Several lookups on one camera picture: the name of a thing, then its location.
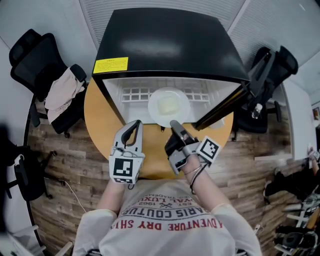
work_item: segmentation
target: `shoe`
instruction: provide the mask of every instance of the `shoe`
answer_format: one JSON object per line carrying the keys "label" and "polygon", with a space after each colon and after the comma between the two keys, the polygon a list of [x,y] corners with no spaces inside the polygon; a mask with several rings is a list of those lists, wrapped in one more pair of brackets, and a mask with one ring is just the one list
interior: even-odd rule
{"label": "shoe", "polygon": [[279,173],[281,174],[280,168],[278,168],[278,167],[275,168],[275,169],[274,169],[274,176],[277,176],[277,174],[279,174]]}
{"label": "shoe", "polygon": [[263,193],[262,193],[264,198],[267,198],[267,196],[266,196],[266,188],[267,188],[267,186],[268,186],[270,183],[272,183],[272,181],[271,181],[271,180],[268,180],[268,181],[264,184],[264,191],[263,191]]}

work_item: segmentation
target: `white wall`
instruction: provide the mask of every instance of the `white wall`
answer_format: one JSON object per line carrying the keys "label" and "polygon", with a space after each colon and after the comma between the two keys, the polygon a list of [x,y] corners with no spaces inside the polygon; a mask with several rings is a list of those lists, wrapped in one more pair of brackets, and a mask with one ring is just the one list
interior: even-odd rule
{"label": "white wall", "polygon": [[29,29],[52,33],[65,64],[91,76],[97,49],[79,0],[1,0],[0,37],[9,48]]}
{"label": "white wall", "polygon": [[[0,39],[0,123],[6,124],[10,140],[21,146],[24,143],[25,127],[33,94],[10,76],[10,49]],[[13,167],[8,168],[8,182],[16,179]],[[31,226],[27,204],[19,187],[10,189],[12,199],[5,194],[4,220],[9,232],[17,232]],[[28,247],[38,244],[34,232],[23,237]]]}

